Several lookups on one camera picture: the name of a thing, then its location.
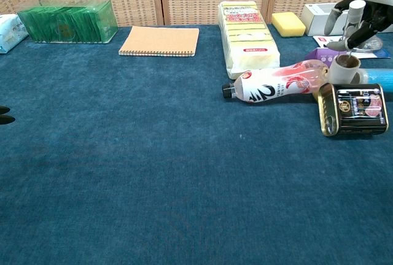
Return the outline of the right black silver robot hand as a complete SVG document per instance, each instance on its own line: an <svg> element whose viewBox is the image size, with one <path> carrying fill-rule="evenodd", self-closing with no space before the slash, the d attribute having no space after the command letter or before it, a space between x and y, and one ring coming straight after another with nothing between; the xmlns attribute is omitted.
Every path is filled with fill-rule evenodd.
<svg viewBox="0 0 393 265"><path fill-rule="evenodd" d="M335 4L325 24L324 34L328 36L335 26L335 22L344 10L350 10L349 5L356 0L342 0ZM392 24L392 0L363 0L365 7L362 18L355 22L361 23L360 28L343 40L330 42L327 47L342 52L351 50L363 44L378 32L384 31Z"/></svg>

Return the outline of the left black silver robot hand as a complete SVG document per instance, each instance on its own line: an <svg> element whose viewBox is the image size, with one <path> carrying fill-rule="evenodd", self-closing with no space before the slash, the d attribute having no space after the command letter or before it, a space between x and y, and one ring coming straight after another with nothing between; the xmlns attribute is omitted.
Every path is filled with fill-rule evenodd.
<svg viewBox="0 0 393 265"><path fill-rule="evenodd" d="M9 123L13 123L15 118L8 115L7 113L10 112L10 109L6 106L0 106L0 124L6 125Z"/></svg>

